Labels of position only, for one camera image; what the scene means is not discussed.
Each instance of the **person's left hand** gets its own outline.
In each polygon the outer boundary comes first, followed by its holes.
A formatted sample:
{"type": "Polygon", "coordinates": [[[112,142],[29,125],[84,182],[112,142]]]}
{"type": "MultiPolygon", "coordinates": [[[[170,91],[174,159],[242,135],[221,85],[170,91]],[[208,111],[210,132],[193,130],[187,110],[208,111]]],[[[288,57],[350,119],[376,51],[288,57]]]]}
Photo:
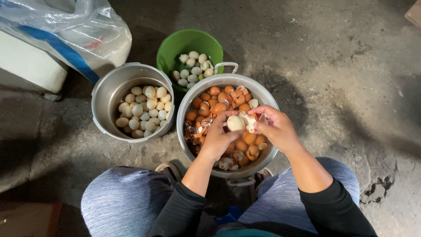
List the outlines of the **person's left hand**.
{"type": "Polygon", "coordinates": [[[229,144],[242,136],[243,131],[240,130],[224,132],[223,124],[231,115],[238,115],[238,111],[224,111],[216,117],[206,135],[198,157],[216,162],[224,154],[229,144]]]}

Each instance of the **black long-sleeve shirt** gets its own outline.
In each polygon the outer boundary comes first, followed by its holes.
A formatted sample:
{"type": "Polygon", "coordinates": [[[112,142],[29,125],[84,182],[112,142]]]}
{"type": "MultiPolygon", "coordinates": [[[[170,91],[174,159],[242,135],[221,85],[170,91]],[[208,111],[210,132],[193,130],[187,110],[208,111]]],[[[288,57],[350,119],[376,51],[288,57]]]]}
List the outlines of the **black long-sleeve shirt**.
{"type": "MultiPolygon", "coordinates": [[[[352,201],[343,184],[333,178],[332,185],[317,193],[301,190],[307,214],[321,236],[377,236],[361,210],[352,201]]],[[[174,193],[158,215],[150,237],[195,236],[206,199],[178,183],[174,193]]],[[[314,236],[314,234],[286,226],[283,236],[314,236]]]]}

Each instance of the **green plastic bucket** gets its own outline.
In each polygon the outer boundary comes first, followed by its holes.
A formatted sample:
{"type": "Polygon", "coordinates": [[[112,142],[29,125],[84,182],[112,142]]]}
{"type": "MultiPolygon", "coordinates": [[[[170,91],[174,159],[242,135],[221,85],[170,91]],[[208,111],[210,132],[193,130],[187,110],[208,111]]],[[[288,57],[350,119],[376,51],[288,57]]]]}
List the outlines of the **green plastic bucket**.
{"type": "MultiPolygon", "coordinates": [[[[162,41],[157,54],[157,68],[171,79],[173,70],[180,72],[183,69],[187,69],[191,74],[192,69],[182,64],[179,60],[181,54],[189,54],[191,51],[206,54],[214,67],[217,63],[222,62],[222,57],[224,56],[221,44],[209,33],[196,29],[179,30],[162,41]]],[[[224,67],[219,67],[215,74],[223,72],[224,67]]],[[[177,85],[177,82],[174,80],[173,82],[175,90],[189,91],[187,88],[177,85]]]]}

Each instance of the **leg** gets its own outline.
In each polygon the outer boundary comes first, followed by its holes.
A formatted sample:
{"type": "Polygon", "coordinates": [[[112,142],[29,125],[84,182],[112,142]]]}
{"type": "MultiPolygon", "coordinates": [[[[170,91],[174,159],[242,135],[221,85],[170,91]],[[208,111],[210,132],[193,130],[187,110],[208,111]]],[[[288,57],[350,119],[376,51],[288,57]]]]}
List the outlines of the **leg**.
{"type": "Polygon", "coordinates": [[[115,167],[89,184],[81,209],[93,237],[147,236],[173,193],[173,179],[164,172],[115,167]]]}
{"type": "MultiPolygon", "coordinates": [[[[353,171],[343,163],[331,158],[317,157],[317,160],[333,177],[343,183],[355,204],[358,205],[360,187],[353,171]]],[[[317,233],[301,203],[291,167],[282,174],[263,181],[257,201],[244,212],[238,221],[244,224],[265,222],[286,224],[317,233]]]]}

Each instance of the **concrete floor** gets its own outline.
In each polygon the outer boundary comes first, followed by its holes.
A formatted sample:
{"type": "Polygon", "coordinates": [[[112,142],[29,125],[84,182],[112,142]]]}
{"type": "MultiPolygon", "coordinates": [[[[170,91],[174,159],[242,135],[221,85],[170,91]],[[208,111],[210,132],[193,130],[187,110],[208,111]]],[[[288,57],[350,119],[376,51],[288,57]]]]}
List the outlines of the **concrete floor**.
{"type": "MultiPolygon", "coordinates": [[[[224,61],[273,94],[312,154],[354,170],[360,209],[385,237],[421,233],[421,29],[404,18],[414,2],[110,1],[133,36],[128,62],[155,66],[161,41],[177,30],[217,38],[224,61]]],[[[102,134],[92,121],[92,88],[72,71],[60,102],[0,93],[0,191],[19,186],[9,193],[65,203],[58,236],[88,236],[80,199],[108,168],[171,161],[185,172],[190,164],[175,126],[141,144],[102,134]]],[[[287,166],[278,153],[269,168],[287,166]]],[[[213,189],[223,188],[213,181],[213,189]]],[[[239,197],[233,192],[229,202],[239,197]]]]}

